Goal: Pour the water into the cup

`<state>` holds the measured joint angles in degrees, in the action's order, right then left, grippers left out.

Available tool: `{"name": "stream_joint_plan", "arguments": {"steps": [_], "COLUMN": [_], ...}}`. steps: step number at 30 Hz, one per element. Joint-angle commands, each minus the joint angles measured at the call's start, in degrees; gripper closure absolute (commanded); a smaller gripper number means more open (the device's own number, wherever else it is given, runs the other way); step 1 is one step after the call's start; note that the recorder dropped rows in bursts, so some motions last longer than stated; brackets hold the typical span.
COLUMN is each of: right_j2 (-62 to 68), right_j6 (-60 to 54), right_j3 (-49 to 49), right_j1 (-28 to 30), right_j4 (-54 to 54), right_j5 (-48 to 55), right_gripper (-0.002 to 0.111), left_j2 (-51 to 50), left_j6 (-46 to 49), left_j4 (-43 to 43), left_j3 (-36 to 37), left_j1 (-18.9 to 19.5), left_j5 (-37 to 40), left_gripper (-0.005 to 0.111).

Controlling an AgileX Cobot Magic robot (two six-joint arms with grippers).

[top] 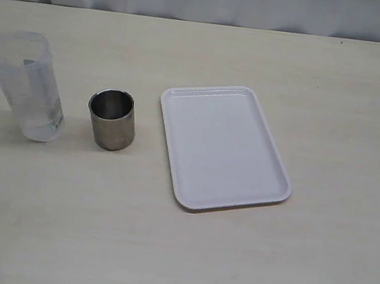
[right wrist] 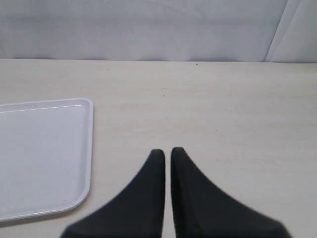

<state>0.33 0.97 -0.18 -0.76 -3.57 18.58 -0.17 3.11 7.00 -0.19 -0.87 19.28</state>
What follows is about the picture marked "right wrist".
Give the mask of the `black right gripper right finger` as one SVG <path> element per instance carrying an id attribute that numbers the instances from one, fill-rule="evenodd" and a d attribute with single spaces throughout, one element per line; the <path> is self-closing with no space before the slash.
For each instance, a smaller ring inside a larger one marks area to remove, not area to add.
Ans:
<path id="1" fill-rule="evenodd" d="M 212 183 L 185 149 L 171 152 L 171 201 L 178 238 L 289 238 L 284 225 Z"/>

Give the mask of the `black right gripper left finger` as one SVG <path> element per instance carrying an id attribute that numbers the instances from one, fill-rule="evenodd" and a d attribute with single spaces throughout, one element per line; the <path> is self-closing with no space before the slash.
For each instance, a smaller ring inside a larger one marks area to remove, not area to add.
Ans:
<path id="1" fill-rule="evenodd" d="M 165 205 L 165 155 L 153 149 L 131 182 L 110 202 L 66 227 L 63 238 L 159 238 Z"/>

